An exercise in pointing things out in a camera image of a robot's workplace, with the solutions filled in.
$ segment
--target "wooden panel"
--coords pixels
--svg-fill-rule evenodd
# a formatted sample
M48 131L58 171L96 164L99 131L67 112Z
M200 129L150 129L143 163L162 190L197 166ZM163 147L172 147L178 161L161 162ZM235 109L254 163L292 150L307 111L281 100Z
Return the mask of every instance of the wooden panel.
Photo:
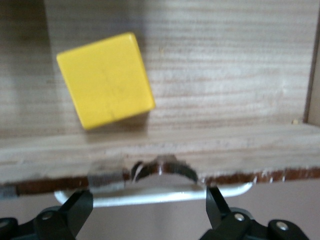
M137 161L168 154L199 183L320 177L319 128L291 125L304 116L318 9L318 0L0 1L0 195L123 182ZM157 107L86 132L56 54L127 31Z
M308 123L320 126L320 47L315 47L317 48L317 55L315 60L314 76L312 79Z
M85 134L56 54L126 31L157 108L95 132L303 118L318 0L4 0L0 9L2 138Z
M22 193L127 181L138 161L167 154L199 183L320 178L320 128L304 124L10 138L0 146L0 184Z

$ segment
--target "metal screw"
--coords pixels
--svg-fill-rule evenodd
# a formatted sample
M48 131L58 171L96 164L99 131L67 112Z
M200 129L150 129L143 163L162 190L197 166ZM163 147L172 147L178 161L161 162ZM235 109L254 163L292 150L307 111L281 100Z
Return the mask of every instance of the metal screw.
M236 213L236 214L234 215L234 218L237 219L237 220L240 221L240 222L242 222L243 220L245 220L245 217L244 217L242 214L240 214L240 213Z
M9 220L7 219L0 221L0 229L7 226L8 224L9 224Z
M41 219L42 220L48 220L53 216L53 212L52 211L47 211L44 214L42 214Z
M287 231L289 229L288 225L285 224L283 221L277 221L276 226L283 231Z

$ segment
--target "black plastic part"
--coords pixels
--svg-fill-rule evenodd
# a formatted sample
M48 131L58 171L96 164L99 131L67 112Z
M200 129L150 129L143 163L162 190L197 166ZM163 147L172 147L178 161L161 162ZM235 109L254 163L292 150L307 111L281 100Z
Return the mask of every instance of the black plastic part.
M92 194L76 192L61 207L47 208L22 225L0 218L0 240L75 240L92 209Z
M302 230L290 221L272 220L266 227L256 222L250 213L246 214L246 210L232 208L231 211L216 186L207 188L206 212L212 229L200 240L309 240ZM282 222L280 227L285 226L287 229L277 226L278 222Z
M73 236L77 236L93 210L93 195L89 191L74 193L58 210Z
M218 187L206 189L206 214L208 215L212 229L216 229L221 220L231 213L231 210L219 191Z
M237 212L230 213L215 230L207 231L200 240L242 240L249 231L252 222L244 214L241 214L243 220L237 220L235 214Z
M18 229L18 221L13 217L0 218L0 240L14 237Z
M287 225L287 230L277 226L278 222ZM305 233L294 223L286 220L271 220L268 224L268 236L273 240L309 240Z
M62 215L57 211L46 211L39 214L34 220L35 231L39 240L75 240L67 227Z

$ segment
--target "yellow block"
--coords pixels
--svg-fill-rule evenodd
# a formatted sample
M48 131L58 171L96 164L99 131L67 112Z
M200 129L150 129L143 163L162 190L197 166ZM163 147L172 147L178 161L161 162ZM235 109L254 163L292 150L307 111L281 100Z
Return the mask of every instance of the yellow block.
M57 61L87 130L156 106L133 33L59 53Z

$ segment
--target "white plastic piece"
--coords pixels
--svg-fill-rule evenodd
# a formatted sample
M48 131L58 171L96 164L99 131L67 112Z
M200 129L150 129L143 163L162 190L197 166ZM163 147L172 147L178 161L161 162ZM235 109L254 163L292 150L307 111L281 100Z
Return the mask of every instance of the white plastic piece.
M223 197L235 197L247 192L253 183L219 186ZM64 204L72 192L56 191L55 198ZM131 188L114 192L93 192L93 207L114 207L126 205L155 204L177 201L201 200L206 198L206 189L198 185L173 187Z

